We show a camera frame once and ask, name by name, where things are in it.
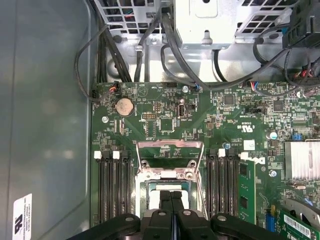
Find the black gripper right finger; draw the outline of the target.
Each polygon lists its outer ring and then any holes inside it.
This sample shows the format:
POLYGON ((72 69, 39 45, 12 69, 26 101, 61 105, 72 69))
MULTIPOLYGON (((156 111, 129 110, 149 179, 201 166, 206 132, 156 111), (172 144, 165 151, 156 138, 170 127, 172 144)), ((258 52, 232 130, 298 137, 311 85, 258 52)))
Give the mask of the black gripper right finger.
POLYGON ((180 191, 172 191, 170 195, 181 240, 281 240, 283 238, 277 233, 225 213, 218 213, 207 220, 200 212, 184 208, 180 191))

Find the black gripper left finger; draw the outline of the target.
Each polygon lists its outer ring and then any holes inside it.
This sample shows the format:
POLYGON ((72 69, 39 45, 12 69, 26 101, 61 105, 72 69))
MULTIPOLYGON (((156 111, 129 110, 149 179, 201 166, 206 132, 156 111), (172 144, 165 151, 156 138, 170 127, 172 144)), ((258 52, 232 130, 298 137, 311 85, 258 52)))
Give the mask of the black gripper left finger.
POLYGON ((143 218, 131 213, 113 217, 78 233, 71 240, 170 240, 172 238, 173 206, 171 193, 160 191, 158 209, 150 209, 143 218))

